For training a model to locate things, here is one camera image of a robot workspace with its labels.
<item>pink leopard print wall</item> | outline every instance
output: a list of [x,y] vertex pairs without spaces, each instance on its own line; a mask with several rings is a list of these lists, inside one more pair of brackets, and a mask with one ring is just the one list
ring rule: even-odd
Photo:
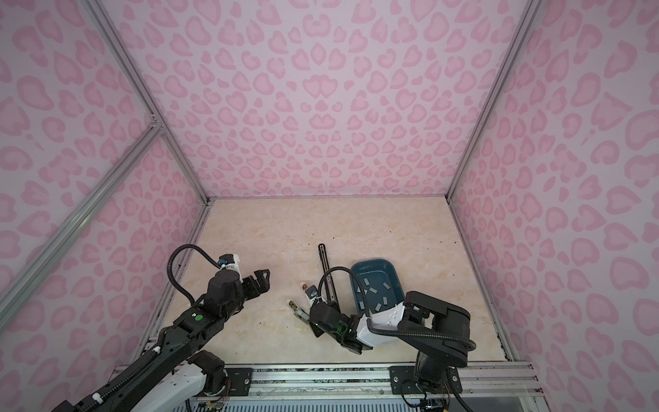
[[550,1],[457,212],[552,411],[659,409],[659,3]]
[[525,3],[104,2],[212,196],[445,193]]
[[75,403],[130,360],[200,208],[157,141],[0,336],[0,409]]
[[148,119],[75,0],[0,4],[0,295]]

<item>robotic arm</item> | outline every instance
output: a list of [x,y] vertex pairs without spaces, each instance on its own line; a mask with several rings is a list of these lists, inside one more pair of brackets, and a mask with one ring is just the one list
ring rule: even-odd
[[[171,273],[174,258],[183,249],[199,251],[219,269],[208,282],[207,293],[196,301]],[[215,262],[196,245],[177,248],[169,259],[167,275],[176,289],[185,291],[183,294],[190,299],[190,308],[172,326],[161,329],[156,344],[120,375],[77,404],[64,401],[53,412],[160,411],[199,393],[214,396],[228,390],[224,362],[211,353],[197,351],[224,329],[224,323],[243,309],[245,301],[270,290],[269,270],[257,270],[254,276],[242,278],[238,263],[238,256],[234,254],[220,256]],[[186,359],[188,364],[170,381],[154,389]],[[184,384],[176,388],[179,381]]]
[[[327,304],[320,292],[327,276],[335,271],[347,272],[359,287],[366,314],[347,316],[335,306]],[[469,339],[469,312],[451,303],[441,301],[423,293],[412,291],[405,295],[403,302],[389,310],[370,314],[366,288],[348,268],[337,266],[325,272],[318,287],[306,290],[311,309],[309,322],[330,335],[341,346],[360,355],[362,350],[392,340],[401,339],[419,350],[413,372],[413,384],[421,392],[431,394],[450,392],[465,408],[469,407],[459,396],[457,369],[467,366],[467,353],[476,349],[476,343]],[[433,314],[431,328],[424,323]],[[440,407],[434,399],[424,399],[418,405],[423,409]]]

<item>beige marble surface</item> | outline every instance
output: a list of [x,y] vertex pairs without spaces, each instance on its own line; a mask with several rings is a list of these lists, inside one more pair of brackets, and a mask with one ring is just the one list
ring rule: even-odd
[[[241,272],[271,272],[271,289],[245,303],[224,331],[204,349],[227,363],[356,363],[414,361],[416,349],[402,341],[350,353],[311,329],[287,306],[305,310],[300,284],[318,284],[322,267],[318,243],[328,248],[330,266],[351,267],[385,258],[404,291],[417,290],[464,307],[471,313],[471,338],[478,347],[470,361],[504,361],[492,321],[476,284],[444,198],[318,198],[215,201],[198,245],[211,256],[237,253]],[[215,269],[193,254],[182,284],[198,297]],[[348,275],[334,282],[341,310],[356,313]],[[188,307],[176,293],[165,320],[171,324]]]

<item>plastic tray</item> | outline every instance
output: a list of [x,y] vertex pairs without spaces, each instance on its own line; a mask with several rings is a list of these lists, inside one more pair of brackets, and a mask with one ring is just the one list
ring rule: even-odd
[[[401,282],[398,280],[396,269],[390,261],[384,259],[373,259],[365,262],[359,262],[353,265],[351,270],[357,275],[357,278],[364,284],[364,280],[368,280],[368,285],[365,285],[367,290],[366,300],[371,313],[382,312],[383,310],[391,309],[398,305],[405,298]],[[361,292],[358,292],[358,285],[350,278],[353,287],[353,295],[355,296],[355,306],[357,306],[357,313],[364,314],[365,309],[361,309],[359,303],[363,300]],[[387,298],[387,304],[384,304],[382,298]]]

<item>wire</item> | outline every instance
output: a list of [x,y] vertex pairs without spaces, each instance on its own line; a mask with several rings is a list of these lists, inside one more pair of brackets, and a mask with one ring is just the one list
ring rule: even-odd
[[174,259],[176,259],[176,256],[177,256],[182,250],[185,250],[185,249],[194,249],[194,250],[196,250],[197,252],[201,253],[201,255],[202,255],[204,258],[206,258],[206,260],[207,260],[208,262],[211,262],[211,264],[212,264],[213,266],[215,266],[217,269],[222,269],[222,266],[221,266],[219,263],[217,263],[215,260],[213,260],[212,257],[208,256],[208,253],[204,252],[204,249],[200,248],[200,247],[197,246],[197,245],[193,245],[193,244],[191,244],[191,243],[187,243],[187,244],[185,244],[185,245],[181,245],[181,246],[177,247],[177,248],[171,253],[171,255],[169,256],[169,261],[167,261],[167,279],[169,279],[169,283],[171,283],[171,285],[172,285],[177,291],[181,292],[181,293],[183,294],[183,296],[185,296],[185,297],[190,301],[190,305],[192,306],[192,305],[195,304],[194,297],[192,297],[192,295],[190,294],[190,292],[188,292],[183,286],[181,286],[181,285],[179,284],[179,282],[176,281],[176,279],[174,278],[174,273],[173,273],[173,271],[172,271],[172,266],[174,265]]
[[449,379],[448,370],[450,370],[450,369],[451,369],[451,368],[448,368],[448,369],[447,369],[447,372],[446,372],[446,380],[447,380],[448,383],[449,383],[449,387],[450,387],[451,390],[453,391],[453,396],[455,396],[455,399],[457,399],[458,403],[459,403],[460,405],[462,405],[462,407],[465,409],[465,411],[467,411],[467,412],[474,412],[474,411],[473,411],[473,410],[472,410],[472,409],[471,409],[471,408],[465,403],[465,401],[463,401],[462,396],[460,396],[460,395],[457,393],[457,390],[455,390],[455,386],[453,386],[453,381],[452,381],[451,379]]
[[371,324],[371,319],[366,319],[366,325],[368,326],[368,331],[382,336],[395,336],[397,338],[429,338],[429,339],[441,339],[446,341],[458,342],[467,346],[467,351],[473,351],[476,349],[476,342],[471,339],[463,338],[458,335],[444,334],[437,332],[435,330],[390,330],[390,329],[378,329],[373,327]]
[[445,400],[445,408],[447,411],[451,407],[451,391],[449,390],[449,387],[446,385],[446,381],[442,380],[442,385],[444,388],[446,388],[446,400]]
[[[421,406],[421,401],[419,401],[419,403],[416,404],[416,405],[412,405],[411,403],[409,403],[407,401],[407,399],[405,399],[405,389],[404,389],[403,385],[405,385],[406,382],[412,382],[412,381],[410,381],[409,379],[405,379],[404,381],[401,382],[401,397],[403,398],[403,401],[407,404],[407,406],[409,406],[410,408],[413,408],[413,409],[417,409],[418,407]],[[421,390],[421,392],[423,392],[423,400],[428,399],[428,393],[426,393],[426,391],[424,391],[424,390]]]
[[[165,332],[167,329],[169,329],[170,326],[166,328],[162,328],[160,330],[160,333],[158,334],[158,340],[156,340],[156,343],[154,344],[155,347],[162,347],[163,342],[165,341]],[[104,391],[103,394],[99,394],[101,396],[102,400],[106,400],[111,394],[115,393],[116,391],[120,390],[123,388],[128,382],[130,382],[135,376],[140,374],[159,354],[160,352],[150,350],[149,355],[140,363],[135,369],[133,369],[131,372],[129,372],[124,378],[122,378],[120,381],[116,382],[114,385],[110,386],[108,389]],[[89,412],[93,409],[96,409],[100,403],[92,403],[89,406],[87,406],[85,409],[82,409],[80,412]]]
[[368,301],[366,300],[366,292],[364,291],[364,286],[363,286],[362,282],[359,280],[359,278],[357,277],[357,275],[355,275],[355,273],[352,270],[350,270],[350,269],[348,269],[344,266],[334,266],[333,268],[327,269],[325,271],[322,278],[320,278],[320,282],[318,282],[318,293],[322,296],[323,283],[326,281],[326,279],[330,275],[330,273],[335,272],[337,270],[347,272],[350,275],[350,277],[355,281],[357,287],[359,287],[359,291],[362,295],[362,299],[364,299],[364,308],[365,308],[365,312],[366,312],[366,317],[370,318],[371,312],[370,312],[370,308],[368,307]]

